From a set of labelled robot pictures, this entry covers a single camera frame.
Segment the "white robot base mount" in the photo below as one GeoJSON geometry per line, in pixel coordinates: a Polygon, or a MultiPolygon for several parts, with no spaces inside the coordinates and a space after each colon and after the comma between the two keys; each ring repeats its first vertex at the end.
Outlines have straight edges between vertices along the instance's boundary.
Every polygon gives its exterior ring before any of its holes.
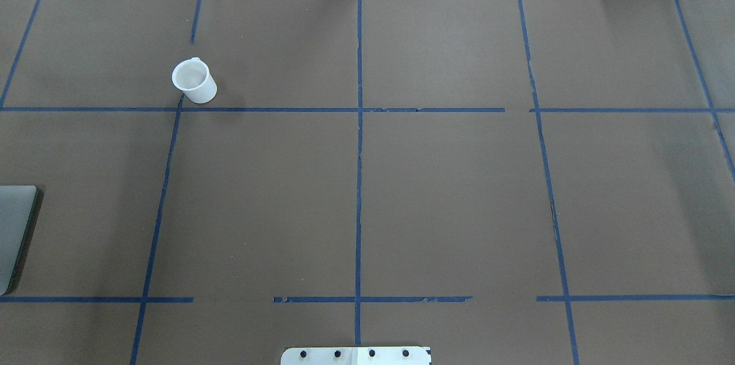
{"type": "Polygon", "coordinates": [[[292,347],[281,364],[431,364],[431,349],[419,346],[292,347]]]}

